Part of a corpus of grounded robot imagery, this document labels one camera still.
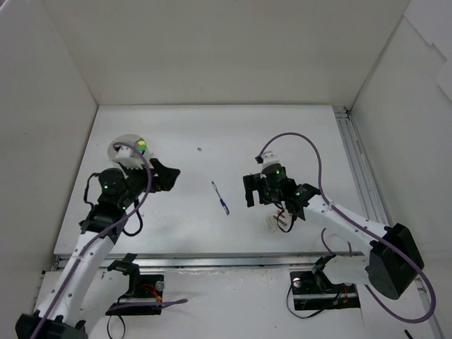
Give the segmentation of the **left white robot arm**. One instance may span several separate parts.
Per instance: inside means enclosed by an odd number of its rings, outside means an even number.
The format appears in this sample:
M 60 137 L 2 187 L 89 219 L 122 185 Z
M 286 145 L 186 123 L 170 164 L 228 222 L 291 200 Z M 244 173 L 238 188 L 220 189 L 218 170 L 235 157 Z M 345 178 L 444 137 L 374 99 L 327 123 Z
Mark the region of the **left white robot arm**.
M 96 174 L 102 193 L 81 222 L 81 234 L 56 285 L 32 314 L 17 320 L 18 338 L 88 338 L 115 301 L 138 293 L 135 254 L 113 261 L 100 281 L 95 276 L 124 232 L 127 209 L 137 213 L 148 194 L 170 191 L 180 173 L 151 158 L 135 167 L 121 160 L 118 168 Z

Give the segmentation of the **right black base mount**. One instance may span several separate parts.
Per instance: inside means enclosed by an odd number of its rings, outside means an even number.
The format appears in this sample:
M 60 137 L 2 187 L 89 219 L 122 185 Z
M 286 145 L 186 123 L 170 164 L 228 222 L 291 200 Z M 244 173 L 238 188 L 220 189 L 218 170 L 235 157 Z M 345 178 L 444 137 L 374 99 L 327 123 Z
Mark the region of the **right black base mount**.
M 312 264 L 289 266 L 289 281 L 285 305 L 298 319 L 313 319 L 328 311 L 361 308 L 356 285 L 332 283 Z

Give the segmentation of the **white round divided container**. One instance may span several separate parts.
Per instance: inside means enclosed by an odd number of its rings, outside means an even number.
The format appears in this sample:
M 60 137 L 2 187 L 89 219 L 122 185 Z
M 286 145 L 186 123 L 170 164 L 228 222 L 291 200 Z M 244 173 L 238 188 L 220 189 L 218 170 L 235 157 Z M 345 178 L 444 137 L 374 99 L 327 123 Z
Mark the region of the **white round divided container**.
M 115 138 L 108 146 L 107 156 L 116 165 L 140 169 L 144 160 L 151 159 L 153 152 L 143 137 L 130 133 Z

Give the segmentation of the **aluminium rail front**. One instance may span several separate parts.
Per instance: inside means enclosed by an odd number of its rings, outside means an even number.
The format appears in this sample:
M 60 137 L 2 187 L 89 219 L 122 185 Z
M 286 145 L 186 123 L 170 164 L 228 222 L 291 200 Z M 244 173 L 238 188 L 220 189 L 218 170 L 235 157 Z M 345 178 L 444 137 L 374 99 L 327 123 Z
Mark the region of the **aluminium rail front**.
M 275 254 L 233 254 L 231 256 L 152 256 L 139 254 L 133 260 L 143 268 L 226 268 L 312 265 L 327 251 Z

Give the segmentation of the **aluminium rail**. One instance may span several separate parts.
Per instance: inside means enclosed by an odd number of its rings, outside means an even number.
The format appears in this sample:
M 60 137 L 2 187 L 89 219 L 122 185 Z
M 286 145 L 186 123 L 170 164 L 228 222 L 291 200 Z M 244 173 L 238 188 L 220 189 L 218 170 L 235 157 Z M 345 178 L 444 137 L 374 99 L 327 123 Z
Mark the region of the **aluminium rail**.
M 371 172 L 367 156 L 364 151 L 364 146 L 360 138 L 359 132 L 352 120 L 350 112 L 341 106 L 333 106 L 333 112 L 338 123 L 339 132 L 343 140 L 343 145 L 348 158 L 350 168 L 352 170 L 353 179 L 355 181 L 355 186 L 359 193 L 359 199 L 364 215 L 367 215 L 372 220 L 379 222 L 388 222 L 388 217 L 384 209 L 379 190 L 376 187 L 376 182 L 374 181 L 374 176 Z M 431 306 L 430 291 L 425 285 L 422 277 L 417 276 L 414 280 L 414 286 L 416 288 L 416 293 L 422 302 L 421 315 L 427 313 Z M 402 325 L 404 330 L 413 338 L 420 338 L 420 334 L 415 333 L 415 326 L 427 325 L 430 330 L 432 330 L 431 335 L 427 335 L 427 338 L 445 338 L 444 332 L 439 325 L 437 317 L 433 314 L 426 322 L 419 324 L 408 324 L 399 322 L 392 316 L 387 314 L 384 310 L 379 307 L 383 314 L 389 316 L 393 321 L 396 321 L 397 325 Z
M 143 268 L 226 268 L 312 265 L 327 251 L 275 254 L 233 254 L 231 256 L 152 256 L 139 254 L 133 260 Z

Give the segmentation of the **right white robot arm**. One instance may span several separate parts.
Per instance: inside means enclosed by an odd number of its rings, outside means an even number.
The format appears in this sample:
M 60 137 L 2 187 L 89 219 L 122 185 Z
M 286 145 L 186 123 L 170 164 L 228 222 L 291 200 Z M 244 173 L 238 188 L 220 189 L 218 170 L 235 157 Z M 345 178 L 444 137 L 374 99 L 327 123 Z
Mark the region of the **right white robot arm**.
M 254 206 L 254 194 L 262 205 L 284 205 L 293 220 L 318 224 L 365 255 L 363 262 L 337 256 L 325 258 L 312 274 L 314 286 L 328 291 L 339 283 L 370 284 L 384 297 L 397 300 L 417 272 L 424 268 L 411 231 L 397 223 L 390 227 L 327 203 L 311 184 L 297 184 L 275 162 L 257 174 L 243 177 L 245 199 Z

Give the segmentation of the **blue gel pen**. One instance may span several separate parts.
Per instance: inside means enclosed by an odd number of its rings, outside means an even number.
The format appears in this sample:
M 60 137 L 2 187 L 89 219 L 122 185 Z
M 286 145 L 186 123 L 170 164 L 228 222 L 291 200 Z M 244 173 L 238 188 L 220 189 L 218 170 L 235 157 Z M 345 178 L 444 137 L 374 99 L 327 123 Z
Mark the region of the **blue gel pen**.
M 218 196 L 220 205 L 222 206 L 222 208 L 223 208 L 225 214 L 226 214 L 226 215 L 229 215 L 229 214 L 230 214 L 230 210 L 229 210 L 229 208 L 227 207 L 226 202 L 223 200 L 222 196 L 220 195 L 220 192 L 218 191 L 218 188 L 217 188 L 215 182 L 212 181 L 211 184 L 212 184 L 212 186 L 213 186 L 213 189 L 214 189 L 215 193 L 216 193 L 217 196 Z

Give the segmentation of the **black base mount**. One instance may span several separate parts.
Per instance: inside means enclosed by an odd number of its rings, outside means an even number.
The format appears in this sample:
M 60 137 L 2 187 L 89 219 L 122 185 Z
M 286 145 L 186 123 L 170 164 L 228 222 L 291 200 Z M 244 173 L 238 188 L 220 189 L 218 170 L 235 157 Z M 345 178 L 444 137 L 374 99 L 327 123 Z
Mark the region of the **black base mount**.
M 289 281 L 285 305 L 298 319 L 313 319 L 328 311 L 361 308 L 356 285 L 332 283 L 312 264 L 289 266 Z
M 138 279 L 135 292 L 132 295 L 122 295 L 112 307 L 122 304 L 136 304 L 144 302 L 161 302 L 165 278 L 163 274 L 144 273 Z M 158 306 L 132 306 L 106 312 L 106 316 L 157 316 L 162 310 Z

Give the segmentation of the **green cap highlighter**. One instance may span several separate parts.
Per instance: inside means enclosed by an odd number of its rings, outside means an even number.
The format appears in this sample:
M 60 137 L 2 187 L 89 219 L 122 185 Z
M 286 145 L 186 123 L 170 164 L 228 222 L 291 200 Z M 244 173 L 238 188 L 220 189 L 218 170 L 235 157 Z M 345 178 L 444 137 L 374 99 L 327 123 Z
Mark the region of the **green cap highlighter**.
M 144 140 L 140 140 L 138 141 L 138 146 L 141 150 L 141 152 L 145 152 L 146 151 L 146 142 Z

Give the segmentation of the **aluminium rail right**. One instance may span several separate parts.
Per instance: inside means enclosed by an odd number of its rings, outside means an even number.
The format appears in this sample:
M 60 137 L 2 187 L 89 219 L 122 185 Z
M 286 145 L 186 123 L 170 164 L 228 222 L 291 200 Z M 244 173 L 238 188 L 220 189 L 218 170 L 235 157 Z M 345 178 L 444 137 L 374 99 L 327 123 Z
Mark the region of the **aluminium rail right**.
M 359 132 L 352 120 L 350 112 L 341 106 L 333 106 L 333 112 L 338 123 L 339 132 L 343 140 L 343 145 L 348 158 L 350 168 L 352 170 L 353 179 L 355 181 L 355 186 L 359 193 L 359 199 L 364 215 L 367 215 L 372 220 L 379 222 L 388 222 L 388 217 L 384 209 L 379 190 L 376 187 L 376 182 L 374 181 L 374 176 L 371 172 L 367 156 L 364 151 L 364 146 L 360 138 Z M 416 293 L 422 302 L 421 315 L 427 313 L 431 306 L 430 291 L 425 285 L 422 277 L 417 276 L 414 280 L 414 286 L 416 288 Z M 427 335 L 427 338 L 445 338 L 444 332 L 439 325 L 437 317 L 433 314 L 426 322 L 419 324 L 408 324 L 399 322 L 392 316 L 387 314 L 384 310 L 379 307 L 383 314 L 389 316 L 393 321 L 396 321 L 397 325 L 402 325 L 404 330 L 413 338 L 420 338 L 420 334 L 415 333 L 415 326 L 427 325 L 430 330 L 432 330 L 431 335 Z

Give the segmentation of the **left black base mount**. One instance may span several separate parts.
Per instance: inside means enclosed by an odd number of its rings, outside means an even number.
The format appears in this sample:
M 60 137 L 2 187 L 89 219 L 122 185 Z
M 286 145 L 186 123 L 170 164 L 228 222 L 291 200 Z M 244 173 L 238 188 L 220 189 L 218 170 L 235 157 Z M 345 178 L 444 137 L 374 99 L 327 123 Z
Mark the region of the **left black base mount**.
M 161 302 L 165 278 L 163 274 L 144 273 L 138 279 L 135 292 L 132 295 L 122 295 L 112 307 L 122 304 L 136 304 L 144 302 Z M 106 316 L 157 316 L 162 310 L 158 306 L 132 306 L 106 312 Z

